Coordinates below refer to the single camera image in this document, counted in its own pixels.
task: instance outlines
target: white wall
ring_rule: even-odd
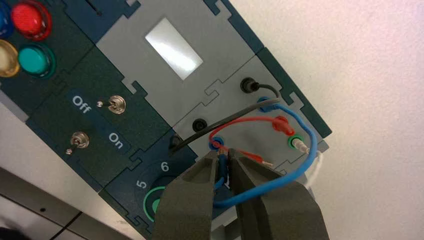
[[[424,1],[231,2],[333,130],[330,238],[423,239]]]

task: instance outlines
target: wire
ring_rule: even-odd
[[[77,220],[77,218],[79,216],[81,216],[81,214],[83,214],[82,211],[78,212],[78,214],[75,215],[65,226],[63,226],[60,231],[58,231],[54,236],[52,236],[50,238],[50,240],[53,240],[53,239],[57,238],[61,233],[63,233],[63,231],[65,231],[73,222],[75,222],[75,220]]]
[[[320,151],[316,151],[316,158],[315,158],[316,166],[312,170],[312,174],[310,175],[310,177],[307,178],[307,181],[304,185],[305,188],[308,189],[314,184],[315,180],[318,177],[318,174],[320,173],[321,166],[323,165],[323,160],[324,160],[324,154]]]
[[[233,124],[244,123],[244,122],[253,122],[253,121],[267,121],[267,122],[271,122],[273,126],[275,125],[275,126],[278,126],[278,127],[282,128],[282,129],[287,128],[287,126],[290,127],[290,125],[288,124],[288,122],[286,122],[284,120],[281,120],[281,118],[278,118],[278,117],[276,117],[276,118],[269,117],[269,116],[240,117],[240,118],[237,118],[237,119],[235,119],[235,120],[233,120],[233,121],[231,121],[229,123],[226,123],[224,125],[221,125],[217,129],[215,129],[214,131],[212,131],[209,134],[209,142],[211,142],[215,148],[224,149],[225,151],[228,152],[228,147],[223,146],[219,142],[213,140],[214,135],[217,134],[222,129],[224,129],[224,128],[228,127],[228,126],[231,126]],[[242,154],[246,155],[250,159],[255,160],[258,163],[265,164],[265,165],[267,165],[269,167],[272,166],[272,163],[265,162],[264,159],[261,156],[259,156],[259,155],[256,155],[256,154],[251,153],[251,152],[248,152],[248,151],[243,151],[243,150],[238,150],[238,151],[241,152]]]
[[[268,89],[271,90],[274,94],[276,98],[280,97],[280,93],[277,91],[277,89],[275,89],[273,86],[268,85],[268,84],[259,84],[258,87],[260,89]]]
[[[240,117],[242,117],[242,116],[244,116],[244,115],[252,112],[255,109],[262,108],[262,107],[265,107],[265,106],[268,106],[268,105],[273,105],[273,104],[276,104],[276,103],[279,103],[279,102],[280,102],[280,99],[279,98],[272,98],[272,99],[268,99],[268,100],[265,100],[265,101],[260,101],[260,102],[257,102],[255,104],[252,104],[252,105],[250,105],[250,106],[248,106],[248,107],[246,107],[246,108],[244,108],[244,109],[242,109],[242,110],[240,110],[240,111],[238,111],[238,112],[236,112],[236,113],[234,113],[234,114],[232,114],[232,115],[230,115],[230,116],[228,116],[228,117],[226,117],[226,118],[224,118],[222,120],[219,120],[219,121],[215,122],[212,125],[209,125],[209,126],[205,127],[204,129],[196,132],[195,134],[189,136],[186,140],[183,140],[178,145],[176,145],[175,147],[171,148],[170,149],[170,154],[171,155],[174,154],[176,151],[182,149],[183,147],[185,147],[186,145],[190,144],[194,140],[202,137],[203,135],[208,134],[210,131],[213,131],[213,130],[217,129],[220,126],[222,126],[222,125],[224,125],[226,123],[229,123],[229,122],[233,121],[234,119],[238,119],[238,118],[240,118]]]
[[[235,195],[233,197],[230,197],[223,201],[215,201],[213,203],[213,206],[215,208],[228,208],[240,203],[243,203],[247,200],[250,200],[252,198],[261,196],[265,193],[268,193],[276,188],[283,187],[293,181],[295,181],[297,178],[299,178],[314,162],[314,158],[316,156],[317,152],[317,137],[315,136],[315,133],[303,122],[301,117],[297,115],[294,111],[286,108],[285,106],[282,106],[281,104],[275,104],[273,106],[275,109],[280,109],[283,112],[289,114],[292,116],[296,121],[299,123],[300,127],[309,135],[310,138],[310,152],[306,157],[306,160],[299,166],[298,169],[295,171],[288,173],[285,176],[281,176],[277,179],[274,179],[272,181],[269,181],[267,183],[264,183],[262,185],[259,185],[257,187],[254,187],[252,189],[249,189],[245,192],[242,192],[238,195]]]
[[[224,177],[222,176],[214,185],[214,189],[217,190],[224,185]]]

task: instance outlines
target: black wire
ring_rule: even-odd
[[[250,112],[252,112],[255,109],[261,108],[261,107],[265,107],[268,105],[272,105],[272,104],[277,104],[280,102],[279,98],[272,98],[272,99],[268,99],[265,101],[261,101],[258,103],[255,103],[253,105],[250,105],[236,113],[234,113],[233,115],[230,115],[222,120],[219,120],[217,122],[215,122],[214,124],[207,126],[206,128],[196,132],[195,134],[189,136],[186,140],[183,140],[182,142],[180,142],[178,145],[176,145],[175,147],[170,149],[169,154],[172,155],[174,154],[176,151],[182,149],[183,147],[185,147],[186,145],[190,144],[191,142],[193,142],[194,140],[202,137],[203,135],[206,135],[207,133],[219,128],[220,126],[227,124],[235,119],[238,119]]]
[[[50,238],[50,240],[53,240],[53,239],[57,238],[61,233],[63,233],[63,231],[65,231],[73,222],[75,222],[75,220],[77,220],[77,218],[79,216],[81,216],[81,214],[83,214],[82,211],[78,212],[78,214],[75,215],[65,226],[63,226],[60,231],[58,231],[54,236],[52,236]]]
[[[275,89],[273,86],[268,85],[268,84],[259,84],[258,87],[260,89],[269,89],[271,90],[274,94],[276,98],[280,97],[280,93],[277,91],[277,89]]]

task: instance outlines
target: gray wire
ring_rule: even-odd
[[[182,149],[184,146],[186,146],[189,143],[193,142],[194,140],[202,137],[203,135],[206,135],[210,131],[213,131],[213,130],[219,128],[220,126],[222,126],[224,124],[227,124],[227,123],[229,123],[229,122],[231,122],[231,121],[233,121],[235,119],[238,119],[238,118],[240,118],[240,117],[242,117],[242,116],[244,116],[244,115],[252,112],[255,109],[262,108],[262,107],[265,107],[265,106],[268,106],[268,105],[272,105],[272,104],[277,104],[279,102],[280,102],[280,99],[279,98],[272,98],[272,99],[268,99],[268,100],[257,102],[257,103],[255,103],[253,105],[250,105],[250,106],[248,106],[248,107],[246,107],[246,108],[244,108],[244,109],[242,109],[242,110],[234,113],[233,115],[227,116],[226,118],[224,118],[222,120],[219,120],[219,121],[215,122],[214,124],[209,125],[209,126],[205,127],[204,129],[196,132],[195,134],[189,136],[186,140],[183,140],[178,145],[176,145],[175,147],[171,148],[170,149],[170,154],[171,155],[174,154],[176,151]]]
[[[268,85],[268,84],[259,84],[258,87],[260,89],[269,89],[271,90],[274,94],[276,98],[280,97],[280,93],[277,91],[277,89],[275,89],[273,86]]]

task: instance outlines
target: green circular knob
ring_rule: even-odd
[[[26,47],[19,52],[19,64],[29,74],[42,74],[49,63],[46,55],[37,47]]]
[[[56,68],[56,59],[53,52],[40,43],[30,43],[23,46],[17,59],[25,72],[38,78],[50,77]]]

